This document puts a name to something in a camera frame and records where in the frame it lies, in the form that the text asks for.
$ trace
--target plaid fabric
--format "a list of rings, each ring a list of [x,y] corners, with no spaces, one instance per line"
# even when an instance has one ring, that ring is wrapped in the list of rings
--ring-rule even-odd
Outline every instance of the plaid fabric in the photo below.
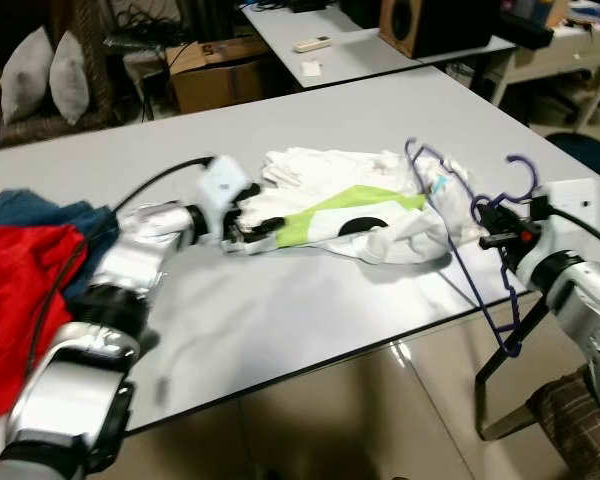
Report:
[[[585,381],[587,367],[538,389],[527,407],[578,478],[600,480],[600,407]]]

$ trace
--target speaker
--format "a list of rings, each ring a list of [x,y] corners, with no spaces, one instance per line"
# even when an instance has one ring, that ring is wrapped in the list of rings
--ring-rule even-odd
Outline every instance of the speaker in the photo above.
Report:
[[[380,37],[409,58],[484,47],[500,0],[383,0]]]

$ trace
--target wicker chair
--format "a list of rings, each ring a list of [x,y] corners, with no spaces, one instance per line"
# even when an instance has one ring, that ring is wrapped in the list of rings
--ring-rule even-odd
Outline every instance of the wicker chair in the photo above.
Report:
[[[66,30],[82,44],[85,72],[89,83],[91,103],[76,125],[69,125],[58,113],[50,98],[41,111],[32,117],[12,124],[0,124],[0,147],[46,140],[99,130],[117,123],[113,111],[113,93],[107,76],[106,59],[97,2],[94,0],[52,0],[51,16],[47,25],[52,44],[57,46]]]

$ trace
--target desk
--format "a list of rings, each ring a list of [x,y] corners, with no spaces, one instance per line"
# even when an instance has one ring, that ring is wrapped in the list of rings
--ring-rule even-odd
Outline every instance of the desk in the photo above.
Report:
[[[496,84],[491,103],[498,106],[508,85],[561,73],[600,67],[600,26],[589,34],[582,28],[557,27],[551,44],[539,50],[518,49],[494,63],[487,78]],[[600,76],[596,92],[581,109],[575,124],[584,127],[600,103]]]
[[[59,203],[112,204],[156,171],[212,152],[260,178],[269,150],[400,151],[409,136],[461,161],[478,192],[528,187],[523,169],[504,164],[512,152],[535,159],[545,182],[593,176],[600,218],[600,177],[432,67],[0,151],[0,191],[29,187]],[[169,177],[136,204],[195,202],[196,175]],[[585,253],[600,260],[592,247]],[[496,256],[474,245],[461,252],[485,301],[503,300]],[[131,375],[131,429],[475,311],[459,293],[455,263],[372,266],[310,248],[241,258],[192,247],[167,271],[149,320],[161,344]]]
[[[321,87],[349,82],[374,75],[420,68],[472,55],[511,50],[515,45],[492,37],[483,48],[461,50],[417,60],[405,57],[378,36],[377,28],[361,29],[337,7],[324,10],[292,13],[289,9],[258,12],[245,7],[244,13],[269,44],[274,53],[304,88]],[[326,35],[333,45],[321,50],[296,53],[294,43]],[[322,64],[322,75],[305,77],[302,62],[317,60]]]

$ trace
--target red shirt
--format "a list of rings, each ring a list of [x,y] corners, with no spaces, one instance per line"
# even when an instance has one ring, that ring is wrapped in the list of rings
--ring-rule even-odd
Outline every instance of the red shirt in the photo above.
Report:
[[[0,227],[0,415],[11,409],[24,384],[33,327],[44,297],[83,240],[71,225]],[[82,265],[85,250],[54,294],[36,360],[47,350],[58,327],[71,320],[61,292]]]

